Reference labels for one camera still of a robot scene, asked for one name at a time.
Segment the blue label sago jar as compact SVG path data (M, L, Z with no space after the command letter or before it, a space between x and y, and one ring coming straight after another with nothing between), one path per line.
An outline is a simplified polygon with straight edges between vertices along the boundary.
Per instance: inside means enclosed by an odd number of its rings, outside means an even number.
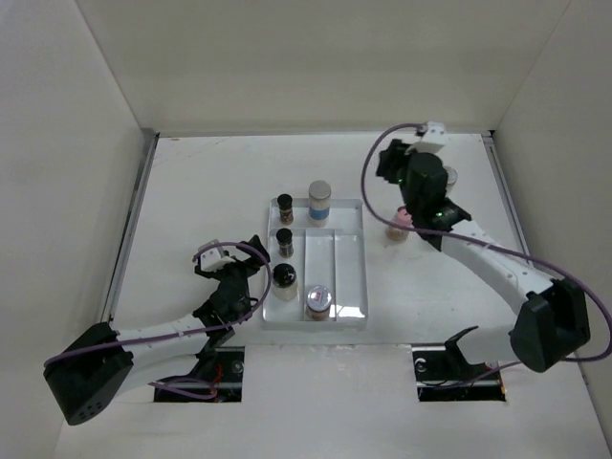
M445 169L445 171L447 173L447 186L446 186L446 190L447 190L447 193L451 193L451 191L453 190L454 186L457 183L458 173L457 173L457 171L453 167L451 167L449 165L445 165L444 169Z

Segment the black knob cap grinder bottle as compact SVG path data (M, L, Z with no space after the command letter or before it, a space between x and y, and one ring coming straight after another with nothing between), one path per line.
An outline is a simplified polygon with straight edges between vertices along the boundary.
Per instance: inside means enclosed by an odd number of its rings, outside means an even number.
M273 268L273 294L282 301L291 301L298 294L298 278L295 268L279 263Z

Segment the white lid orange label jar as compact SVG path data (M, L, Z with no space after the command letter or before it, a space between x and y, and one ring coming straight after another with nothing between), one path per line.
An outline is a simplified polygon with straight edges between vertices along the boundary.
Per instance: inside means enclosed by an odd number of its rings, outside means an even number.
M326 320L332 306L332 294L328 287L313 286L305 298L305 314L311 320Z

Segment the silver lid beige jar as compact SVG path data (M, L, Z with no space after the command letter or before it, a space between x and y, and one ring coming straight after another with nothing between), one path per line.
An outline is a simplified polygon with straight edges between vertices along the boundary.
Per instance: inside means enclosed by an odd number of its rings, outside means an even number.
M331 186L323 180L317 180L309 185L308 192L309 220L314 226L324 227L327 224L330 213Z

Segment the small black cap spice bottle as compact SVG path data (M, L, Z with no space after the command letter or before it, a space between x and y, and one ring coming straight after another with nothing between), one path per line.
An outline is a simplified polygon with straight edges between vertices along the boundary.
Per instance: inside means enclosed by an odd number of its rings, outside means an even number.
M276 202L279 210L279 221L282 225L289 226L294 221L293 197L288 193L277 196Z

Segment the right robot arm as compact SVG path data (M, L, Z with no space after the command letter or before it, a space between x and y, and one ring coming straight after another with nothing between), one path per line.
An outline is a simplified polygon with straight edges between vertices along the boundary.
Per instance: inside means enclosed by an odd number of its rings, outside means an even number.
M520 361L543 373L590 340L583 289L496 251L494 240L448 198L448 173L439 157L393 140L380 152L376 174L399 187L419 235L472 271L515 315L511 324L471 326L455 335L456 346L443 356L452 377L465 378L486 361Z

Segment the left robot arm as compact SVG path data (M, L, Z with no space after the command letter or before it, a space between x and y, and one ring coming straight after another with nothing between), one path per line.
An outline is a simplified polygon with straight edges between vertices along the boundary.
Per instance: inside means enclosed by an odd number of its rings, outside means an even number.
M271 258L261 239L213 240L192 258L194 272L216 283L194 312L148 328L116 330L108 321L90 326L62 353L44 363L43 377L66 423L82 425L117 396L153 384L174 390L178 381L204 381L217 350L234 337L235 326L262 305L249 281L269 272Z

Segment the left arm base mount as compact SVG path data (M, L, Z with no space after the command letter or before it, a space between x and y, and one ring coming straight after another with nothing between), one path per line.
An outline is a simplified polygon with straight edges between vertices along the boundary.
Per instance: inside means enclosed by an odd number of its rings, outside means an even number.
M246 348L224 346L198 357L187 374L156 382L153 402L157 404L241 403Z

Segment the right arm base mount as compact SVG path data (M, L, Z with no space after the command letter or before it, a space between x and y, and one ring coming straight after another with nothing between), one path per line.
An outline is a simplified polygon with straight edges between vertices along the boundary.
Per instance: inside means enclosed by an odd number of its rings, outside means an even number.
M417 398L421 403L502 402L505 388L499 372L473 382L495 363L471 364L460 353L458 341L476 330L473 326L444 342L411 346Z

